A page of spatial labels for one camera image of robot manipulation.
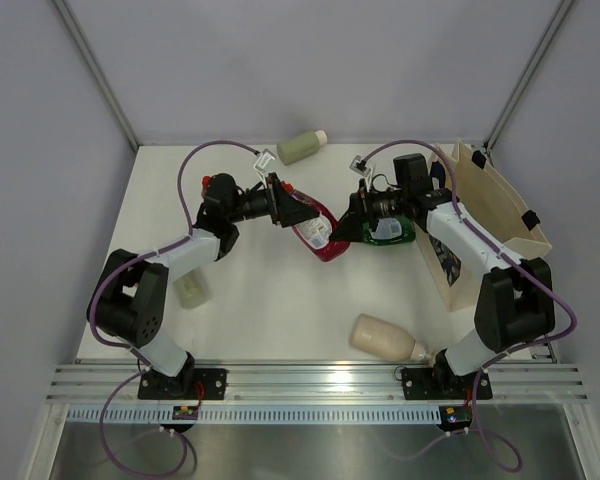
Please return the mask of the large magenta dish soap bottle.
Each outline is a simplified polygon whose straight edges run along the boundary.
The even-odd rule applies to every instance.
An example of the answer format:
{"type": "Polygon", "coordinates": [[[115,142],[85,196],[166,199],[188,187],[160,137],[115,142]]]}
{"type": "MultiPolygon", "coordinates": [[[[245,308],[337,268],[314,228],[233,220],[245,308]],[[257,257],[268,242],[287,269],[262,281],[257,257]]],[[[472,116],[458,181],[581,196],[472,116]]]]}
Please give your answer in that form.
{"type": "Polygon", "coordinates": [[[332,241],[333,230],[338,221],[331,211],[318,200],[283,182],[283,187],[294,199],[311,206],[320,215],[316,218],[296,224],[292,227],[301,242],[322,262],[330,262],[344,254],[350,246],[349,242],[332,241]]]}

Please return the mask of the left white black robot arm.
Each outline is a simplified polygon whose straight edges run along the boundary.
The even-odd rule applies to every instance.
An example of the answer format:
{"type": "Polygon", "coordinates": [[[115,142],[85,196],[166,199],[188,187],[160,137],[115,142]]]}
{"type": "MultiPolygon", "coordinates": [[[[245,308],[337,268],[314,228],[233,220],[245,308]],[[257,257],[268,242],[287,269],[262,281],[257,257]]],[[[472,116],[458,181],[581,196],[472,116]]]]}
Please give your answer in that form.
{"type": "Polygon", "coordinates": [[[189,233],[144,254],[118,249],[109,255],[87,308],[92,333],[115,338],[99,341],[130,351],[161,374],[160,386],[171,397],[188,396],[195,385],[195,375],[187,368],[192,356],[163,327],[168,285],[228,255],[241,221],[268,217],[286,228],[318,216],[318,210],[294,198],[274,173],[246,190],[227,173],[205,177],[202,204],[189,233]]]}

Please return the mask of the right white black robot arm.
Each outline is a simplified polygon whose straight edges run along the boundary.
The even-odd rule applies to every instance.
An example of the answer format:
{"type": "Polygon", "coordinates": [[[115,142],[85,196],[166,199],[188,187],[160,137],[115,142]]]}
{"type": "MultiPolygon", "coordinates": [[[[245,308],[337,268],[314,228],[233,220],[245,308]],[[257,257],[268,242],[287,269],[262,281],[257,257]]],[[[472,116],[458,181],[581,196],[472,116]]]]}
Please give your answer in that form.
{"type": "Polygon", "coordinates": [[[467,387],[469,374],[497,355],[554,330],[551,270],[543,259],[525,259],[497,243],[449,189],[434,186],[423,155],[397,157],[393,166],[396,184],[385,191],[359,182],[330,238],[361,242],[365,229],[376,229],[384,218],[404,216],[479,278],[473,330],[434,362],[434,388],[454,397],[467,387]]]}

